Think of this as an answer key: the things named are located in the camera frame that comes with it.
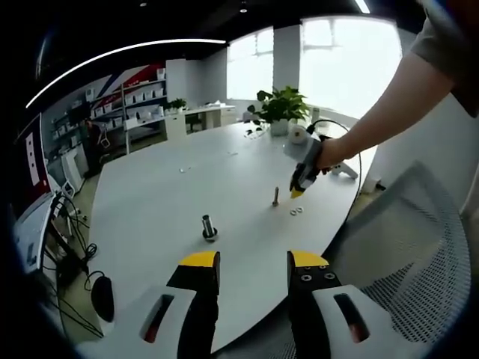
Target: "ceiling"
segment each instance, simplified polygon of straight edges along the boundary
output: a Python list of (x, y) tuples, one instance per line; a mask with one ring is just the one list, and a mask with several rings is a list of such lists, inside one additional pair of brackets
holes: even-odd
[[(401, 28), (417, 32), (424, 21), (416, 0), (365, 1), (371, 15), (395, 19)], [(295, 0), (287, 4), (248, 0), (247, 13), (240, 13), (240, 0), (50, 0), (28, 6), (28, 11), (22, 12), (22, 23), (28, 24), (23, 26), (21, 40), (23, 90), (19, 101), (23, 105), (64, 71), (112, 49), (184, 37), (229, 41), (270, 25), (293, 25), (303, 17), (360, 13), (354, 0)], [(204, 58), (220, 48), (217, 44), (148, 46), (95, 61), (45, 92), (32, 111), (41, 111), (54, 98), (115, 70), (167, 58)]]

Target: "human hand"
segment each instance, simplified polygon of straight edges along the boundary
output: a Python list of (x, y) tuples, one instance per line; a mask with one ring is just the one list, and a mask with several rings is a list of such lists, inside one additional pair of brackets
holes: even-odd
[(348, 158), (347, 146), (341, 138), (330, 138), (323, 142), (323, 151), (316, 166), (326, 174), (331, 167)]

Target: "ceiling light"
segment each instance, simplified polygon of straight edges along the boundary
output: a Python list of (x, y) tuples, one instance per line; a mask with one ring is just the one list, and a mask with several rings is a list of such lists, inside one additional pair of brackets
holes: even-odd
[(116, 54), (117, 52), (122, 52), (130, 49), (136, 49), (137, 47), (143, 47), (143, 46), (150, 46), (150, 45), (160, 45), (163, 43), (226, 43), (224, 40), (211, 40), (211, 39), (171, 39), (171, 40), (157, 40), (157, 41), (150, 41), (148, 43), (137, 43), (135, 45), (130, 45), (130, 46), (125, 46), (121, 47), (116, 50), (111, 50), (108, 52), (105, 52), (104, 54), (95, 56), (94, 58), (91, 58), (90, 60), (83, 61), (81, 64), (76, 65), (75, 67), (72, 67), (68, 71), (62, 73), (59, 77), (57, 77), (55, 80), (50, 82), (47, 86), (42, 88), (33, 98), (27, 103), (27, 106), (25, 108), (30, 107), (30, 105), (38, 98), (42, 93), (44, 93), (46, 90), (51, 88), (54, 84), (56, 84), (58, 81), (60, 81), (63, 77), (68, 76), (71, 74), (73, 71), (79, 69), (80, 67), (83, 67), (84, 65), (88, 65), (92, 63), (93, 61), (99, 60), (101, 58), (104, 58), (108, 55), (113, 55)]
[(248, 9), (246, 8), (246, 0), (241, 1), (241, 8), (239, 9), (240, 13), (247, 13)]
[(367, 7), (364, 0), (354, 0), (354, 1), (356, 1), (356, 4), (359, 6), (359, 10), (361, 10), (362, 13), (370, 13), (369, 7)]

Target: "window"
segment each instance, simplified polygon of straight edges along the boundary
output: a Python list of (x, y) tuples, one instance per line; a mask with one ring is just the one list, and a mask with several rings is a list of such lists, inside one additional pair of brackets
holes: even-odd
[(402, 56), (394, 23), (359, 17), (302, 25), (299, 91), (306, 102), (360, 118), (379, 99)]
[(228, 48), (228, 99), (256, 99), (259, 90), (272, 90), (273, 30), (231, 42)]

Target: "round table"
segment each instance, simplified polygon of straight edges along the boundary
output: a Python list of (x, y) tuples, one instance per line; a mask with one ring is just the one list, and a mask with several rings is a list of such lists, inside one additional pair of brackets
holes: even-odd
[[(287, 251), (321, 255), (343, 224), (359, 185), (346, 174), (319, 176), (290, 199), (296, 163), (285, 138), (247, 136), (243, 123), (166, 141), (104, 166), (91, 215), (98, 254), (91, 270), (114, 285), (115, 309), (165, 285), (182, 258), (221, 253), (219, 319), (212, 351), (244, 334), (287, 296)], [(332, 134), (341, 128), (330, 125)], [(362, 153), (362, 182), (376, 148)], [(358, 157), (348, 164), (359, 171)], [(273, 207), (275, 187), (279, 206)], [(292, 216), (291, 209), (303, 212)], [(218, 240), (205, 242), (210, 215)]]

